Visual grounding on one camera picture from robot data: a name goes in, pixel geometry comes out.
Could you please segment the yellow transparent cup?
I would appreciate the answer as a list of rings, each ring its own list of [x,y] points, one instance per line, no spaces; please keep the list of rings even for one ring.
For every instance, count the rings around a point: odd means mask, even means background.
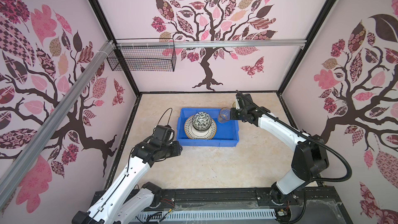
[[[231,120],[231,109],[224,107],[219,111],[218,121],[220,123],[226,123]]]

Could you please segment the dotted plate yellow rim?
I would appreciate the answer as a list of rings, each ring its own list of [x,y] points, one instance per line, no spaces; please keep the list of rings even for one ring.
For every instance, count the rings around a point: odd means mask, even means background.
[[[184,124],[184,132],[189,139],[192,140],[211,140],[217,133],[216,122],[211,119],[209,129],[205,131],[198,131],[193,126],[193,116],[189,117]]]

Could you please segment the green black patterned bowl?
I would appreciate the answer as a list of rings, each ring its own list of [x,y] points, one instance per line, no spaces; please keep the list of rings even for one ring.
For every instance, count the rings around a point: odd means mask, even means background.
[[[212,124],[211,116],[206,112],[199,112],[192,118],[192,125],[198,131],[207,131]]]

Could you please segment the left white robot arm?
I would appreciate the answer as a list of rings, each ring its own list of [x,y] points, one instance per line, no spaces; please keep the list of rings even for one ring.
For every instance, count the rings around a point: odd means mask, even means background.
[[[160,204],[162,188],[147,182],[132,197],[130,194],[154,163],[181,155],[177,141],[154,146],[147,142],[137,144],[121,174],[108,190],[86,211],[78,211],[73,224],[128,224],[141,211]]]

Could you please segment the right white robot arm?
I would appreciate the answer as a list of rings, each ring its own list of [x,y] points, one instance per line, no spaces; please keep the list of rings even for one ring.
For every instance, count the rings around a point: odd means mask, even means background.
[[[245,110],[233,107],[230,109],[231,120],[248,122],[277,137],[293,152],[291,169],[272,185],[271,199],[275,204],[282,204],[285,198],[295,190],[300,190],[315,180],[323,170],[329,167],[326,149],[311,142],[308,134],[280,121],[264,107]]]

